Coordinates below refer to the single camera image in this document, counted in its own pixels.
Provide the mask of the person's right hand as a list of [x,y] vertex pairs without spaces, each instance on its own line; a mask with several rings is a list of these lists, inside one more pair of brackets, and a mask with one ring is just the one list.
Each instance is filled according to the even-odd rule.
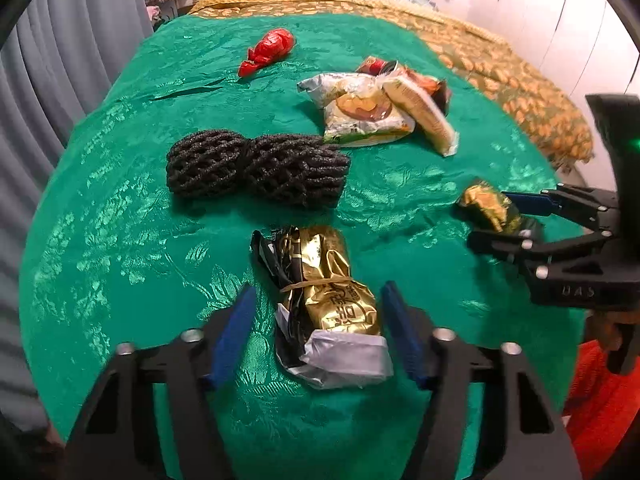
[[613,312],[589,311],[586,318],[588,341],[582,345],[582,353],[593,359],[603,353],[618,350],[623,344],[622,326],[638,325],[639,311]]

